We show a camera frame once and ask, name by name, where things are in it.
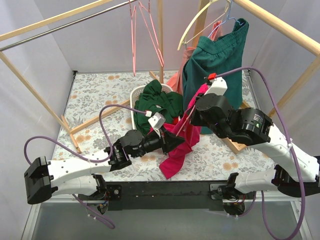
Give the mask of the magenta t shirt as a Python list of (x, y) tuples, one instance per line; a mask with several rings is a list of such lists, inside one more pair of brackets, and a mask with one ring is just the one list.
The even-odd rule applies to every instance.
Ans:
[[(204, 94), (207, 91), (207, 89), (208, 89), (207, 84), (203, 84), (203, 85), (200, 86), (200, 88), (197, 90), (196, 93)], [(176, 175), (181, 170), (181, 168), (182, 168), (182, 166), (184, 164), (186, 155), (189, 154), (190, 152), (192, 152), (192, 147), (194, 145), (196, 145), (199, 141), (200, 141), (200, 139), (198, 141), (196, 141), (196, 140), (191, 140), (191, 141), (185, 140), (184, 143), (182, 143), (176, 149), (174, 149), (173, 151), (168, 153), (168, 158), (165, 159), (159, 165), (159, 169), (161, 170), (161, 172), (163, 173), (163, 175), (165, 176), (166, 179), (170, 179), (171, 177)]]

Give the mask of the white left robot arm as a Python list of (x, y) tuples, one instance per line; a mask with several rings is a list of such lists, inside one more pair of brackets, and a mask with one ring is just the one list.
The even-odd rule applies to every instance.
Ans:
[(44, 156), (29, 163), (24, 173), (27, 203), (40, 204), (55, 195), (82, 194), (101, 200), (107, 187), (100, 173), (121, 170), (131, 165), (131, 159), (161, 149), (164, 154), (184, 143), (184, 138), (161, 128), (143, 136), (138, 130), (129, 130), (111, 147), (92, 156), (77, 156), (61, 161)]

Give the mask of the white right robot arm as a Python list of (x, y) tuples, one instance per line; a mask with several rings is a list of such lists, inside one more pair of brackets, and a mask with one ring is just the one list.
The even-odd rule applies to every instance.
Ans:
[[(200, 93), (195, 98), (191, 123), (209, 128), (217, 137), (229, 138), (267, 155), (275, 166), (265, 171), (236, 172), (225, 184), (213, 190), (222, 199), (237, 199), (254, 191), (279, 191), (300, 198), (301, 186), (306, 196), (320, 192), (320, 158), (311, 156), (288, 143), (272, 119), (256, 108), (234, 109), (226, 97)], [(299, 166), (302, 184), (296, 166)]]

